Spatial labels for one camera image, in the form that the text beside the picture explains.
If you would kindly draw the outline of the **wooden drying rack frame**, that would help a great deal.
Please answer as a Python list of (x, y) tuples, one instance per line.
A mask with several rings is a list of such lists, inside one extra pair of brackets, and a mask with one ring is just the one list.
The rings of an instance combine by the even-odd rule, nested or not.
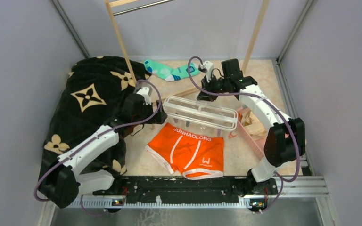
[[(112, 8), (129, 4), (129, 0), (118, 0), (110, 2), (108, 0), (105, 1), (105, 6), (107, 8), (108, 14), (111, 18), (111, 22), (113, 24), (113, 28), (115, 30), (119, 45), (121, 47), (123, 56), (125, 58), (126, 65), (128, 67), (129, 76), (131, 78), (127, 78), (126, 76), (121, 76), (121, 84), (122, 88), (126, 86), (136, 86), (139, 82), (148, 83), (147, 80), (136, 80), (134, 70), (131, 65), (131, 61), (127, 54), (125, 45), (123, 43), (122, 36), (120, 34), (120, 30), (118, 24), (115, 20), (115, 16), (113, 14)], [(273, 103), (268, 100), (267, 96), (262, 93), (259, 85), (256, 80), (251, 76), (245, 77), (243, 76), (243, 70), (239, 67), (239, 61), (237, 59), (230, 59), (222, 62), (222, 71), (223, 78), (228, 79), (228, 92), (225, 94), (227, 96), (235, 96), (239, 101), (241, 101), (244, 105), (246, 105), (250, 110), (258, 117), (259, 121), (264, 125), (266, 129), (270, 129), (274, 126), (274, 124), (278, 121), (278, 119), (283, 118), (283, 114), (278, 111), (277, 107), (273, 105)], [(194, 80), (191, 81), (193, 85), (201, 91), (201, 87), (199, 87)], [(156, 87), (151, 84), (151, 89), (156, 89)], [(128, 126), (144, 124), (143, 120), (146, 116), (143, 115), (143, 106), (145, 106), (145, 102), (142, 96), (136, 94), (136, 97), (140, 97), (142, 100), (137, 104), (137, 117), (140, 117), (141, 120), (133, 121), (128, 123)]]

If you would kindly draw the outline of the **orange underwear white trim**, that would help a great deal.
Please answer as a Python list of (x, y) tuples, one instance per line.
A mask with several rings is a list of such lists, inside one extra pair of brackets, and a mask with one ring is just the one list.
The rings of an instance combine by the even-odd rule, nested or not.
[(224, 139), (194, 134), (169, 123), (145, 149), (170, 174), (189, 180), (223, 177)]

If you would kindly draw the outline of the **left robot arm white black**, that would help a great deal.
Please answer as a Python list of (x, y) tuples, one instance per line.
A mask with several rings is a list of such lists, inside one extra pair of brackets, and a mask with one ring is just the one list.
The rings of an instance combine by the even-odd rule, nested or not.
[(82, 171), (126, 137), (127, 129), (140, 124), (162, 124), (166, 118), (161, 99), (156, 101), (154, 109), (148, 94), (130, 94), (121, 110), (108, 118), (91, 136), (66, 153), (43, 160), (33, 191), (35, 199), (52, 201), (57, 207), (65, 208), (84, 194), (99, 190), (106, 190), (111, 195), (120, 193), (123, 183), (112, 173), (104, 169), (86, 174)]

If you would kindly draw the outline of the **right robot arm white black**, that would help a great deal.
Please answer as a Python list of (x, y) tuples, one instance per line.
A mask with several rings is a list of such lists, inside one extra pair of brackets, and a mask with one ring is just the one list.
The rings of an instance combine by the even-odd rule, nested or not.
[(277, 168), (305, 154), (305, 124), (301, 118), (293, 119), (275, 106), (253, 77), (243, 75), (237, 59), (221, 64), (223, 74), (216, 78), (213, 63), (200, 61), (198, 69), (205, 77), (197, 100), (213, 102), (219, 96), (234, 96), (264, 125), (267, 131), (264, 157), (248, 171), (246, 181), (237, 189), (239, 195), (259, 194)]

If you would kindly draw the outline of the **pink perforated plastic basket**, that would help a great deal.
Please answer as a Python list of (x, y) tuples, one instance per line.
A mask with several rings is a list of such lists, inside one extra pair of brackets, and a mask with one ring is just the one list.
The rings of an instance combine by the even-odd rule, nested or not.
[[(239, 112), (241, 112), (241, 110), (245, 108), (244, 107), (239, 108), (237, 110), (237, 113), (239, 114)], [(255, 139), (254, 137), (250, 136), (246, 132), (246, 130), (242, 127), (242, 124), (240, 122), (240, 114), (237, 121), (237, 132), (244, 138), (244, 140), (247, 142), (247, 144), (250, 146), (250, 148), (253, 150), (256, 156), (259, 159), (262, 159), (264, 157), (264, 144), (267, 136), (260, 139)]]

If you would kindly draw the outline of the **white plastic clip hanger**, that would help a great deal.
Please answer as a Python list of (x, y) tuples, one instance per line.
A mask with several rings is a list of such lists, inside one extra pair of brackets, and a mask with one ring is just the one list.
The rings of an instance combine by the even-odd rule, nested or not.
[(224, 131), (234, 131), (237, 128), (238, 113), (230, 108), (176, 96), (167, 97), (162, 107), (174, 119)]

